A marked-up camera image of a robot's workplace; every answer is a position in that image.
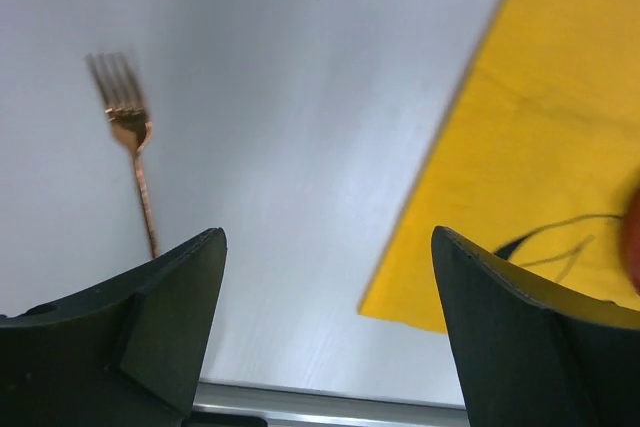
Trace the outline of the aluminium mounting rail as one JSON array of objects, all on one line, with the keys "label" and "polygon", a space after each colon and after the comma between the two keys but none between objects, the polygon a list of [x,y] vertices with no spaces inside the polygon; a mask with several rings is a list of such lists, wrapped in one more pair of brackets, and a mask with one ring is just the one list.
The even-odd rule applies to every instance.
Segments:
[{"label": "aluminium mounting rail", "polygon": [[467,426],[464,410],[201,383],[194,409],[257,417],[269,426]]}]

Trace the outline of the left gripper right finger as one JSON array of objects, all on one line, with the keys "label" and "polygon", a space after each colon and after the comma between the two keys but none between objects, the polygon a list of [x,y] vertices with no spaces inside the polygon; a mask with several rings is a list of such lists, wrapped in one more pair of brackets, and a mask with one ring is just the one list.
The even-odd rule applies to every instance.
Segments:
[{"label": "left gripper right finger", "polygon": [[513,265],[442,226],[431,251],[473,426],[636,426],[639,314]]}]

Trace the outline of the yellow Pikachu cloth mat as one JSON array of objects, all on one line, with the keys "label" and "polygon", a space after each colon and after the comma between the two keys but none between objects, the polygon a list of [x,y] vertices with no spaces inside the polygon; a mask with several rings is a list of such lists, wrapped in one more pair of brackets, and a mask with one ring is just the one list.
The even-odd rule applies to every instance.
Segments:
[{"label": "yellow Pikachu cloth mat", "polygon": [[639,0],[502,0],[360,305],[446,329],[433,230],[630,309],[618,255],[639,185]]}]

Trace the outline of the red plastic plate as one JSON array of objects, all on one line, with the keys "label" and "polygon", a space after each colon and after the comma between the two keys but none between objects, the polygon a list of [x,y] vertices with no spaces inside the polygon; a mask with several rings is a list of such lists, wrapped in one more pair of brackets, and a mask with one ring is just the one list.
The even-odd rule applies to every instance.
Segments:
[{"label": "red plastic plate", "polygon": [[619,234],[622,266],[636,292],[640,291],[640,191],[636,187],[622,218]]}]

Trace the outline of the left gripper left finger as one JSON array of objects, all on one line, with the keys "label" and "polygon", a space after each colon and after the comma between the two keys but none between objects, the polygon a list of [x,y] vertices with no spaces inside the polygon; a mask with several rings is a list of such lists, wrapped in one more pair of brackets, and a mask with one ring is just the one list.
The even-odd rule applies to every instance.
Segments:
[{"label": "left gripper left finger", "polygon": [[5,426],[178,426],[224,275],[208,229],[139,267],[1,320]]}]

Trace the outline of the copper fork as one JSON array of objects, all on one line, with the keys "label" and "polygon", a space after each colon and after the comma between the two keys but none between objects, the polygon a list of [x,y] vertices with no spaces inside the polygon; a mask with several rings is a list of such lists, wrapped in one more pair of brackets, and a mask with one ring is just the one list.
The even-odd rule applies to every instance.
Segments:
[{"label": "copper fork", "polygon": [[152,138],[152,120],[141,83],[123,53],[86,57],[112,137],[129,154],[152,259],[160,255],[142,152]]}]

